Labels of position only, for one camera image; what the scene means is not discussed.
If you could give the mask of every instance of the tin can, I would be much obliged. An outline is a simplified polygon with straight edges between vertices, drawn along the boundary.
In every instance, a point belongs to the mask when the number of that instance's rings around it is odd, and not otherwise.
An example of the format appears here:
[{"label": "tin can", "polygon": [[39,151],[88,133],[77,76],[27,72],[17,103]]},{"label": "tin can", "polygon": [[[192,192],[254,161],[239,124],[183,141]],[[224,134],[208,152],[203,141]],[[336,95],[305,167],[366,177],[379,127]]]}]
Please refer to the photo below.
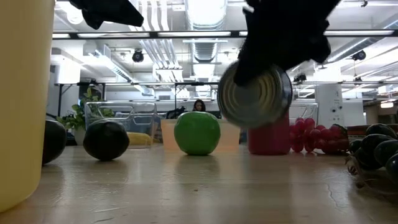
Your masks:
[{"label": "tin can", "polygon": [[293,95],[286,72],[273,65],[240,87],[233,80],[238,63],[233,62],[226,69],[218,85],[217,101],[223,116],[241,128],[258,128],[285,116]]}]

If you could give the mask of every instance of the person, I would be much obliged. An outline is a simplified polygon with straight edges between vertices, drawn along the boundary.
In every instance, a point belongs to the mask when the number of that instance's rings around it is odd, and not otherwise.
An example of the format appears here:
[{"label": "person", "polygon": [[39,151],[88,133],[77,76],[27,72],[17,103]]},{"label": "person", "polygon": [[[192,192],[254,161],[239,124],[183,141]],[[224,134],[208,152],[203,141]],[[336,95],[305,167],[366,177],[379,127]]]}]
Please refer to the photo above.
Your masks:
[{"label": "person", "polygon": [[203,102],[203,100],[196,100],[195,103],[193,104],[193,111],[206,111],[206,105]]}]

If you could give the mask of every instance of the green leaves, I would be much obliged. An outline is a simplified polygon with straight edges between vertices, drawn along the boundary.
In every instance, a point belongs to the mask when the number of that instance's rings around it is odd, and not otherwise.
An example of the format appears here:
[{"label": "green leaves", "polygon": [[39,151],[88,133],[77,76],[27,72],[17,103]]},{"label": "green leaves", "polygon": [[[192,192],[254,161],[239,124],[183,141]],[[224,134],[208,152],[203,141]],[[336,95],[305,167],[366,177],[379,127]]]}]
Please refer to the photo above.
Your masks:
[{"label": "green leaves", "polygon": [[79,109],[80,109],[79,105],[72,105],[72,110],[77,112]]},{"label": "green leaves", "polygon": [[[87,102],[98,102],[102,101],[98,96],[93,96],[91,88],[87,89],[87,92],[84,94],[85,98],[80,100],[79,104],[72,105],[73,112],[68,113],[66,116],[57,117],[57,121],[62,123],[66,129],[79,129],[86,128],[86,119],[85,119],[85,104]],[[102,116],[98,112],[98,105],[90,105],[90,110],[92,115],[98,117],[98,119],[102,119]],[[109,108],[100,109],[101,114],[105,118],[114,117],[114,113]]]}]

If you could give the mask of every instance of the table surface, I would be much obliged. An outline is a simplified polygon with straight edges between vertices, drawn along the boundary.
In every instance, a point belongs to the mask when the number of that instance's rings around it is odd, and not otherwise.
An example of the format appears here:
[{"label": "table surface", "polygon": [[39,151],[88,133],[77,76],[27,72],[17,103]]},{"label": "table surface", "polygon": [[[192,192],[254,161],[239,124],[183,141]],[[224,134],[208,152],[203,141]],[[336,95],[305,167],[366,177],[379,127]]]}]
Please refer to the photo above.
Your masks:
[{"label": "table surface", "polygon": [[1,224],[397,223],[398,203],[358,190],[344,157],[234,152],[190,157],[161,147],[98,162],[68,147]]}]

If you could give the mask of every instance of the ceiling light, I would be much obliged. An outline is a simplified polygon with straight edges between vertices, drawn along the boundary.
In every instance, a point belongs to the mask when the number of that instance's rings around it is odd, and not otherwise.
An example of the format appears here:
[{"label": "ceiling light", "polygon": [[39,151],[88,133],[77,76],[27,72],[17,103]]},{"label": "ceiling light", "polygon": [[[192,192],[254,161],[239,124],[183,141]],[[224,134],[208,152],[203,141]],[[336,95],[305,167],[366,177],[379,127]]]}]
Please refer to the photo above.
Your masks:
[{"label": "ceiling light", "polygon": [[192,39],[192,40],[182,40],[184,44],[215,44],[215,43],[228,43],[228,40],[197,40],[197,39]]},{"label": "ceiling light", "polygon": [[381,103],[380,107],[381,108],[392,108],[394,106],[394,103]]},{"label": "ceiling light", "polygon": [[190,32],[159,32],[159,37],[227,37],[231,35],[228,31],[190,31]]},{"label": "ceiling light", "polygon": [[325,35],[355,35],[355,36],[370,36],[370,35],[391,35],[393,30],[326,30]]},{"label": "ceiling light", "polygon": [[52,34],[53,39],[70,38],[69,34]]},{"label": "ceiling light", "polygon": [[112,33],[112,32],[107,32],[107,33],[84,33],[84,34],[78,34],[80,38],[93,38],[93,37],[99,37],[99,38],[128,38],[128,37],[149,37],[149,33],[147,32],[130,32],[130,33]]}]

